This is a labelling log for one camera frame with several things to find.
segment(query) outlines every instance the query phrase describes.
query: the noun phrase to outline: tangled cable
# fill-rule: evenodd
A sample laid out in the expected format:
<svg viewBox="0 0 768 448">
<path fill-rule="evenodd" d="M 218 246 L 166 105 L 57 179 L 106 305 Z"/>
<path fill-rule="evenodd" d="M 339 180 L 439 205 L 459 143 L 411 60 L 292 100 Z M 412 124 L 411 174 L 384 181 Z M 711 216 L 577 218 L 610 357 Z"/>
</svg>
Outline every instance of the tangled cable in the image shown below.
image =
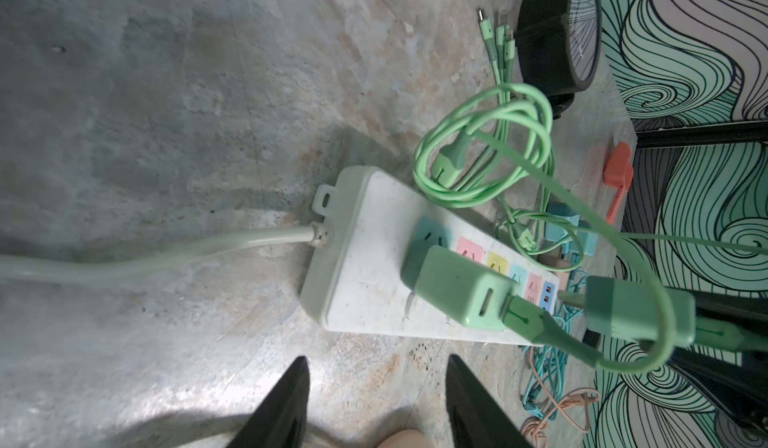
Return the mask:
<svg viewBox="0 0 768 448">
<path fill-rule="evenodd" d="M 574 270 L 573 274 L 581 275 L 581 278 L 571 283 L 569 281 L 568 291 L 578 293 L 587 284 L 589 276 L 585 271 Z M 556 304 L 552 318 L 558 322 L 563 331 L 570 335 L 573 321 L 583 313 L 581 309 L 568 306 L 561 301 Z M 548 389 L 555 398 L 562 398 L 565 382 L 565 366 L 568 363 L 568 353 L 552 346 L 525 347 L 523 352 L 533 351 L 533 371 L 541 377 L 543 382 L 548 385 Z M 542 408 L 536 405 L 536 399 L 542 392 L 542 386 L 532 374 L 528 378 L 528 383 L 523 391 L 520 400 L 523 408 L 538 419 L 544 419 Z M 554 420 L 557 413 L 552 414 L 549 420 Z"/>
<path fill-rule="evenodd" d="M 542 378 L 538 375 L 538 372 L 535 369 L 534 362 L 533 362 L 533 350 L 528 351 L 528 363 L 531 365 L 531 369 L 533 370 L 533 375 L 536 377 L 536 380 L 542 386 L 544 393 L 552 402 L 552 408 L 547 412 L 546 415 L 544 415 L 544 418 L 542 420 L 539 420 L 536 416 L 531 416 L 530 418 L 528 418 L 520 427 L 520 433 L 522 433 L 523 436 L 530 438 L 533 441 L 533 443 L 537 446 L 537 448 L 546 448 L 548 440 L 547 440 L 547 436 L 543 432 L 547 428 L 548 420 L 550 419 L 550 417 L 554 415 L 558 410 L 560 410 L 563 416 L 565 416 L 565 419 L 568 420 L 573 426 L 575 426 L 577 430 L 581 431 L 581 433 L 583 434 L 589 433 L 590 431 L 589 407 L 593 403 L 597 403 L 600 401 L 600 392 L 595 390 L 594 388 L 587 388 L 587 387 L 577 388 L 565 394 L 565 396 L 563 396 L 560 399 L 560 401 L 555 400 L 554 396 L 552 396 L 552 393 L 544 385 Z M 584 407 L 584 417 L 587 420 L 585 426 L 582 427 L 579 424 L 577 424 L 573 420 L 573 418 L 571 418 L 565 412 L 566 409 L 571 408 L 572 406 Z"/>
<path fill-rule="evenodd" d="M 477 105 L 487 98 L 497 97 L 509 100 L 512 94 L 520 98 L 500 103 L 490 110 L 473 111 Z M 552 107 L 541 91 L 527 84 L 499 84 L 483 90 L 463 104 L 456 107 L 440 124 L 422 139 L 416 147 L 413 164 L 413 177 L 419 189 L 432 202 L 448 208 L 466 208 L 494 199 L 507 188 L 528 176 L 524 170 L 516 166 L 513 171 L 500 178 L 483 182 L 485 176 L 498 162 L 496 151 L 487 147 L 466 171 L 462 178 L 452 187 L 437 183 L 428 175 L 429 155 L 433 150 L 455 135 L 472 136 L 475 131 L 486 123 L 497 120 L 494 136 L 505 142 L 504 128 L 508 130 L 510 122 L 528 129 L 528 141 L 525 144 L 523 156 L 533 165 L 544 169 L 544 172 L 554 172 L 554 159 L 550 166 L 548 160 L 552 156 Z"/>
</svg>

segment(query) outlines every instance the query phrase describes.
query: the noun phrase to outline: teal plug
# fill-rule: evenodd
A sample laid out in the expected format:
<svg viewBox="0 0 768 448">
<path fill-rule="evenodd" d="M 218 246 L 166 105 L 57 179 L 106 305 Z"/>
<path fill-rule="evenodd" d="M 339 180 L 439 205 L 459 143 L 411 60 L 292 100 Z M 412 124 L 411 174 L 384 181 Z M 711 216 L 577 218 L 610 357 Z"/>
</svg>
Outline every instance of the teal plug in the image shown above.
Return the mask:
<svg viewBox="0 0 768 448">
<path fill-rule="evenodd" d="M 591 228 L 586 220 L 579 220 L 578 225 L 585 228 Z M 584 246 L 584 253 L 582 253 L 582 255 L 593 256 L 595 250 L 598 248 L 598 234 L 576 230 L 576 236 L 581 240 L 581 244 Z"/>
<path fill-rule="evenodd" d="M 453 186 L 458 176 L 464 171 L 470 143 L 472 143 L 472 137 L 460 131 L 456 139 L 443 146 L 432 163 L 430 169 L 432 179 L 446 188 Z"/>
<path fill-rule="evenodd" d="M 550 202 L 547 205 L 547 213 L 558 216 L 574 226 L 578 225 L 580 218 L 579 213 L 576 213 L 570 206 L 564 203 Z M 561 227 L 553 223 L 544 223 L 544 239 L 549 240 L 550 242 L 559 242 L 567 236 L 568 232 Z M 568 243 L 563 244 L 564 253 L 568 253 Z"/>
</svg>

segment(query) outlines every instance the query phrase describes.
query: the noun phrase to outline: electrical outlet socket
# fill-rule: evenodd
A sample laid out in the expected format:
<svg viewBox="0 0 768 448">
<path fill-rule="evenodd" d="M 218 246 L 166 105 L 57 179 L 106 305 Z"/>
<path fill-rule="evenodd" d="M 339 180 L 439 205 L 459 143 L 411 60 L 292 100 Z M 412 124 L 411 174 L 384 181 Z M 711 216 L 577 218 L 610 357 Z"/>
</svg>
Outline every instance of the electrical outlet socket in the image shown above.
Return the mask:
<svg viewBox="0 0 768 448">
<path fill-rule="evenodd" d="M 542 277 L 536 276 L 533 273 L 528 275 L 528 280 L 525 281 L 523 298 L 534 305 L 538 305 L 538 302 L 542 299 Z"/>
<path fill-rule="evenodd" d="M 466 256 L 472 261 L 482 263 L 482 257 L 485 255 L 485 250 L 482 249 L 482 246 L 478 245 L 477 243 L 470 242 L 466 238 L 461 237 L 458 239 L 456 253 L 460 254 L 461 256 Z"/>
<path fill-rule="evenodd" d="M 502 275 L 506 275 L 509 271 L 509 261 L 504 260 L 501 255 L 498 255 L 493 251 L 488 252 L 488 260 L 485 261 L 485 264 L 491 270 L 495 270 Z"/>
<path fill-rule="evenodd" d="M 451 246 L 451 232 L 439 222 L 423 216 L 413 230 L 411 245 L 400 272 L 400 279 L 411 290 L 416 287 L 418 273 L 422 270 L 427 251 L 433 246 L 442 246 L 445 249 Z"/>
<path fill-rule="evenodd" d="M 545 281 L 542 288 L 542 299 L 539 300 L 538 306 L 542 307 L 546 311 L 552 311 L 552 305 L 554 300 L 557 299 L 558 287 L 552 284 L 551 281 Z"/>
</svg>

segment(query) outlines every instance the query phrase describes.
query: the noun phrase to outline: green charging cable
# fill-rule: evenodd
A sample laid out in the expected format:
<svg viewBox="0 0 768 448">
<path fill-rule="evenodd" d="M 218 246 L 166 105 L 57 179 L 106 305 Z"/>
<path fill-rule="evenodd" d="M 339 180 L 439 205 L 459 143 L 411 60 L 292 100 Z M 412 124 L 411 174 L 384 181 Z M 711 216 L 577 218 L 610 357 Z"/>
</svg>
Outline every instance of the green charging cable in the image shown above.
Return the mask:
<svg viewBox="0 0 768 448">
<path fill-rule="evenodd" d="M 502 201 L 502 207 L 508 220 L 504 225 L 508 229 L 513 247 L 529 261 L 544 269 L 553 270 L 533 260 L 532 255 L 549 251 L 552 248 L 573 240 L 579 251 L 583 246 L 575 234 L 575 227 L 559 217 L 555 217 L 544 211 L 549 194 L 554 193 L 563 203 L 571 206 L 591 227 L 588 231 L 597 233 L 606 238 L 632 267 L 634 267 L 640 279 L 644 281 L 651 291 L 654 300 L 654 308 L 658 314 L 659 337 L 648 357 L 630 363 L 608 360 L 596 354 L 588 347 L 578 343 L 574 339 L 566 340 L 559 333 L 554 333 L 555 328 L 546 329 L 542 333 L 542 341 L 555 344 L 568 353 L 581 360 L 585 360 L 590 366 L 599 366 L 605 370 L 618 373 L 645 373 L 661 366 L 671 355 L 674 349 L 675 317 L 670 298 L 661 280 L 653 269 L 639 256 L 636 250 L 628 242 L 628 238 L 655 238 L 666 239 L 674 242 L 693 242 L 702 245 L 716 246 L 726 249 L 738 249 L 763 253 L 762 249 L 754 249 L 745 245 L 735 245 L 724 242 L 711 242 L 707 240 L 688 239 L 672 235 L 645 235 L 645 234 L 621 234 L 603 217 L 592 212 L 586 204 L 568 192 L 562 185 L 556 182 L 554 174 L 554 154 L 552 153 L 552 107 L 541 91 L 527 84 L 510 83 L 512 57 L 514 56 L 514 41 L 508 30 L 497 30 L 497 43 L 494 43 L 494 33 L 490 21 L 484 19 L 481 12 L 480 29 L 488 50 L 488 58 L 494 71 L 494 79 L 497 85 L 483 90 L 474 97 L 459 105 L 437 127 L 430 130 L 416 147 L 413 164 L 413 176 L 419 189 L 432 202 L 447 208 L 466 208 L 486 203 L 495 197 Z M 504 37 L 504 65 L 498 66 L 498 39 Z M 501 74 L 504 82 L 499 83 Z M 498 106 L 490 110 L 475 110 L 477 105 L 487 98 L 496 97 Z M 493 136 L 485 133 L 481 128 L 488 122 L 495 121 L 496 126 Z M 528 130 L 528 140 L 522 153 L 514 150 L 506 144 L 508 139 L 509 124 L 515 123 Z M 442 148 L 432 163 L 429 165 L 430 154 L 439 146 L 446 143 L 451 136 L 456 138 Z M 485 143 L 486 147 L 475 163 L 467 172 L 459 178 L 465 169 L 466 152 L 472 142 L 477 139 Z M 515 167 L 510 174 L 497 179 L 485 181 L 486 175 L 494 168 L 499 156 L 511 160 Z M 539 196 L 539 211 L 525 211 L 510 208 L 504 202 L 504 191 L 517 183 L 527 175 L 533 176 L 541 185 Z M 518 219 L 530 218 L 536 224 L 538 234 L 538 222 L 554 223 L 561 226 L 568 236 L 545 249 L 533 247 L 535 238 L 530 234 L 524 236 Z M 525 246 L 520 239 L 525 239 Z M 577 268 L 581 263 L 567 267 L 564 270 Z"/>
</svg>

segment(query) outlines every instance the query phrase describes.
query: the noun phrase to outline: power strip cord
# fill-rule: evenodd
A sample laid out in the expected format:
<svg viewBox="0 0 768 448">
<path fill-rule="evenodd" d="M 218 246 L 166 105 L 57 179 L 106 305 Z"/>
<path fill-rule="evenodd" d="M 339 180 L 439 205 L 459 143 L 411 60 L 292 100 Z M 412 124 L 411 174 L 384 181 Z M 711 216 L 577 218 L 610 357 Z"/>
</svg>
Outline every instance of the power strip cord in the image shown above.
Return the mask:
<svg viewBox="0 0 768 448">
<path fill-rule="evenodd" d="M 244 230 L 178 245 L 167 251 L 135 260 L 108 263 L 72 263 L 2 255 L 0 256 L 0 278 L 81 285 L 114 283 L 205 260 L 232 250 L 277 243 L 304 242 L 320 246 L 327 243 L 329 236 L 328 229 L 322 223 L 312 223 L 310 226 Z"/>
<path fill-rule="evenodd" d="M 574 273 L 581 275 L 581 278 L 568 286 L 568 292 L 578 293 L 586 284 L 587 277 L 586 272 L 581 270 L 574 270 Z M 561 325 L 563 331 L 567 334 L 571 334 L 571 325 L 574 319 L 581 315 L 582 310 L 568 306 L 558 300 L 557 308 L 552 316 L 559 325 Z M 523 353 L 526 351 L 533 352 L 533 366 L 532 369 L 541 380 L 548 385 L 550 393 L 555 399 L 560 400 L 563 396 L 563 388 L 565 382 L 565 365 L 568 363 L 568 353 L 558 348 L 544 345 L 542 347 L 524 347 Z M 536 376 L 533 374 L 528 378 L 528 384 L 523 391 L 521 401 L 523 408 L 533 416 L 536 416 L 540 420 L 547 420 L 544 417 L 544 412 L 539 406 L 536 405 L 536 399 L 538 398 L 542 386 L 537 381 Z M 556 412 L 549 417 L 554 419 Z"/>
</svg>

